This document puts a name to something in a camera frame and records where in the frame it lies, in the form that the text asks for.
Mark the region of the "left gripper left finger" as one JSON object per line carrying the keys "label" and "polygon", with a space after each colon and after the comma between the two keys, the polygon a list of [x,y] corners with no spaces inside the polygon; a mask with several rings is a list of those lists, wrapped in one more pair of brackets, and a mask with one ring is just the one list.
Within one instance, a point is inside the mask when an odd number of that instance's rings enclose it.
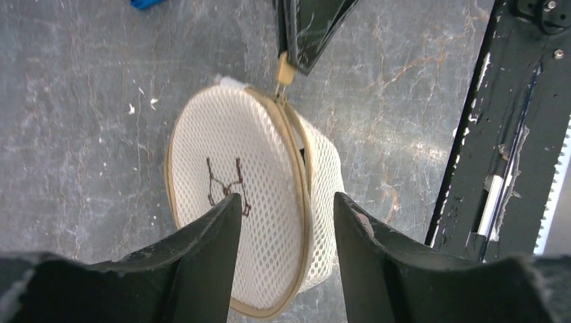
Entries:
{"label": "left gripper left finger", "polygon": [[242,222],[233,193],[123,259],[1,254],[2,322],[225,322]]}

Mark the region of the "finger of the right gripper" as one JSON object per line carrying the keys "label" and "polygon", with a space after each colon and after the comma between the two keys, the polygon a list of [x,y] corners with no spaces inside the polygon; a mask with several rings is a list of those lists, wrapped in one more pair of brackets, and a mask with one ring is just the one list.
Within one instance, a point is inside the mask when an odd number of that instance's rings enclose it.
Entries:
{"label": "finger of the right gripper", "polygon": [[358,0],[276,0],[278,53],[308,75]]}

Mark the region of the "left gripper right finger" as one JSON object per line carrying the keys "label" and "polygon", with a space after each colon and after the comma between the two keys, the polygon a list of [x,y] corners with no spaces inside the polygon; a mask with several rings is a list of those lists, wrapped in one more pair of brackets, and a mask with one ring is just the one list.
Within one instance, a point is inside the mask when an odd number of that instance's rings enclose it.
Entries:
{"label": "left gripper right finger", "polygon": [[419,243],[334,197],[349,322],[569,322],[570,257],[473,262]]}

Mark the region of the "white round tub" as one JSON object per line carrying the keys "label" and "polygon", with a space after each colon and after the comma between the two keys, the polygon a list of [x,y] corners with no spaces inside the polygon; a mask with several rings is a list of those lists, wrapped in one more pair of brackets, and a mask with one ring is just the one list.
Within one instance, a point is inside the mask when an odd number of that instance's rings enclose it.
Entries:
{"label": "white round tub", "polygon": [[288,102],[284,89],[295,73],[283,52],[274,94],[231,77],[197,92],[174,124],[164,163],[177,228],[240,195],[230,307],[251,318],[280,315],[297,294],[329,278],[337,254],[340,157]]}

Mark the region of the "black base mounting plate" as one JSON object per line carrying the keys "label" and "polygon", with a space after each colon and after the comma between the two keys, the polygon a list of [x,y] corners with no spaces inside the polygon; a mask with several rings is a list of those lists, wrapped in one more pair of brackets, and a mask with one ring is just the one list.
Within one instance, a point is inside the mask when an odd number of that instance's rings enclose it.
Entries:
{"label": "black base mounting plate", "polygon": [[[496,1],[426,245],[479,262],[533,254],[568,121],[570,2]],[[543,254],[569,239],[570,162]]]}

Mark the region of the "blue toy car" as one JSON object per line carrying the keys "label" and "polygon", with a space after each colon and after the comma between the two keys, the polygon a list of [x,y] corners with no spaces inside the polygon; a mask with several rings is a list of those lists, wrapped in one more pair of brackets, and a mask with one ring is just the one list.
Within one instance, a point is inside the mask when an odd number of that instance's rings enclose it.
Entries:
{"label": "blue toy car", "polygon": [[164,0],[130,0],[129,4],[138,10],[145,10],[153,7]]}

